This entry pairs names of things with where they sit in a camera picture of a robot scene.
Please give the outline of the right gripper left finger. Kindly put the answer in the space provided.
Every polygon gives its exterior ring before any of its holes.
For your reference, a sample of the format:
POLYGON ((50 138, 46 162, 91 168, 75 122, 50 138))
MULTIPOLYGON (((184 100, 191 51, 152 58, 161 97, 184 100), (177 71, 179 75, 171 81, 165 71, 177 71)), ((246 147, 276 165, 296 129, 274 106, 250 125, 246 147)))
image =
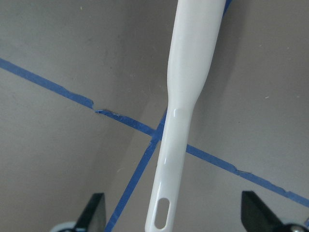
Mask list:
POLYGON ((103 232, 106 226, 105 194, 94 193, 79 216, 74 232, 103 232))

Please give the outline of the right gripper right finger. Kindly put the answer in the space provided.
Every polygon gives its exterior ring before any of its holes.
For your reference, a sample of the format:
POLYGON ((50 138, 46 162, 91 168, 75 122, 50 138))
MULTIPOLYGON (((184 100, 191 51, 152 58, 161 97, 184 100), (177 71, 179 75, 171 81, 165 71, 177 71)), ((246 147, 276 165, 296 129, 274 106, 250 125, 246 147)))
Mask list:
POLYGON ((247 232, 286 232, 287 227, 253 191, 241 195, 241 222, 247 232))

